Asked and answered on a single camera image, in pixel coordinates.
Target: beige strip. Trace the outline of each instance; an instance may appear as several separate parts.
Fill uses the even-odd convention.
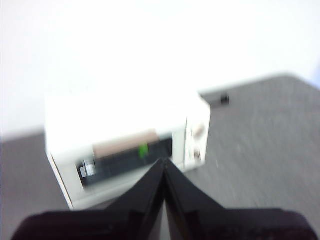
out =
[[[93,145],[94,157],[99,159],[112,154],[120,153],[126,150],[139,147],[141,144],[158,141],[159,138],[155,130],[148,130],[126,138],[115,141],[97,143]]]

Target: small black object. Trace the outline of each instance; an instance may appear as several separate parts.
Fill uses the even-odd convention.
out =
[[[221,95],[220,102],[221,104],[229,104],[230,102],[229,95],[228,94]]]
[[[300,214],[281,209],[226,209],[194,186],[171,162],[159,159],[105,210],[48,212],[28,217],[13,240],[149,238],[166,202],[171,239],[316,240]]]

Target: white wall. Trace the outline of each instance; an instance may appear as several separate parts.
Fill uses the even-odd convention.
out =
[[[42,128],[45,93],[320,77],[318,0],[1,4],[2,140]]]

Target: black panel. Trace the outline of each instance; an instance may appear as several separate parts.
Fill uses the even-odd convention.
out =
[[[148,152],[141,156],[140,147],[123,151],[94,160],[95,174],[83,177],[80,171],[84,167],[81,162],[77,171],[84,187],[119,176],[124,173],[151,165],[159,158],[172,157],[172,137],[147,144]]]

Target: white knob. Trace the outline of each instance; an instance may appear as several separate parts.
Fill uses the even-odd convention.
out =
[[[195,139],[200,138],[205,132],[205,125],[203,123],[195,125],[191,128],[191,134]]]

